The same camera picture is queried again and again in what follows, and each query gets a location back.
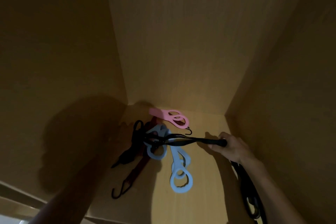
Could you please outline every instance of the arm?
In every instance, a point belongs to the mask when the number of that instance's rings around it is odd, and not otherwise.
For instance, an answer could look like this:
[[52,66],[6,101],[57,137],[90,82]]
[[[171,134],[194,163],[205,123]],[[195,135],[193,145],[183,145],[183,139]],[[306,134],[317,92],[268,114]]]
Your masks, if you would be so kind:
[[209,145],[209,147],[230,161],[237,162],[244,167],[263,202],[269,223],[306,223],[272,180],[263,163],[253,155],[248,145],[241,138],[236,138],[225,132],[222,132],[219,138],[227,140],[226,147],[218,145]]
[[122,126],[119,136],[106,142],[103,150],[40,210],[30,224],[81,223],[105,171],[131,146],[131,134],[126,130]]

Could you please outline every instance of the beige wall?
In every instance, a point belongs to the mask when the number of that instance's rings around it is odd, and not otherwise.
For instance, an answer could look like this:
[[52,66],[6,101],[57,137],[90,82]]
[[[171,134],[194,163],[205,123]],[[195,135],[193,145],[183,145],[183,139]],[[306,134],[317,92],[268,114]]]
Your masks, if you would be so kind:
[[130,104],[225,114],[298,0],[109,0]]
[[0,181],[49,199],[125,104],[107,0],[1,0]]
[[241,136],[309,223],[336,217],[336,0],[301,0],[240,106]]

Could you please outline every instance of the wooden panel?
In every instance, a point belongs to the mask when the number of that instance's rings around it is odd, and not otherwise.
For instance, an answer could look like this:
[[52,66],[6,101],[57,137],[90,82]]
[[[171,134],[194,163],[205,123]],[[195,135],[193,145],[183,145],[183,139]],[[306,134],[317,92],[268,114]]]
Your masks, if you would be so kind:
[[0,52],[0,180],[48,200],[126,107],[108,1],[1,0]]
[[224,114],[296,0],[109,0],[129,104]]
[[240,106],[242,137],[308,223],[336,218],[336,0],[301,0]]
[[[183,114],[189,118],[196,137],[205,137],[206,132],[209,137],[210,134],[218,135],[221,131],[228,131],[222,115],[190,111],[183,111]],[[128,106],[122,120],[130,123],[138,119],[151,119],[148,107]],[[184,132],[170,123],[167,126],[173,133]],[[177,194],[171,189],[169,179],[172,156],[168,149],[167,156],[162,161],[151,159],[132,188],[117,200],[111,198],[112,188],[120,190],[123,179],[139,159],[111,169],[88,216],[122,223],[248,223],[249,218],[230,163],[219,158],[217,166],[218,159],[197,144],[184,146],[183,149],[191,157],[188,170],[193,176],[194,185],[190,191]]]

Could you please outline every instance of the finger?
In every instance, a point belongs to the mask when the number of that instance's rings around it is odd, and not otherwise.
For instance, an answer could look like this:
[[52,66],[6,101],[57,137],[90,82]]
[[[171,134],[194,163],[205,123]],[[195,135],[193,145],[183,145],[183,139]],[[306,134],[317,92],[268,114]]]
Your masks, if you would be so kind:
[[220,154],[223,151],[223,147],[216,145],[216,144],[208,144],[208,147],[215,152],[219,152]]
[[220,139],[223,139],[223,138],[228,139],[230,136],[231,136],[230,134],[228,134],[228,133],[226,133],[226,132],[222,132],[222,133],[219,134],[218,137],[219,137]]

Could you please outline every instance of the black metal hook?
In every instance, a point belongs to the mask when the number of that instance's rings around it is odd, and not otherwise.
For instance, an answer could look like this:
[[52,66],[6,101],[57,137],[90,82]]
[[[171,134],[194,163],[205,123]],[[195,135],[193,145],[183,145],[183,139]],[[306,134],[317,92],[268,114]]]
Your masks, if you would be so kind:
[[190,134],[185,134],[185,135],[190,136],[193,133],[189,127],[185,128],[185,129],[190,131]]
[[132,187],[132,184],[130,184],[129,187],[123,191],[125,182],[126,182],[126,180],[123,181],[123,184],[121,185],[121,190],[120,190],[120,193],[119,193],[118,196],[116,196],[116,197],[114,196],[114,188],[112,189],[111,197],[113,199],[118,199],[119,197],[121,197],[123,194],[125,194]]

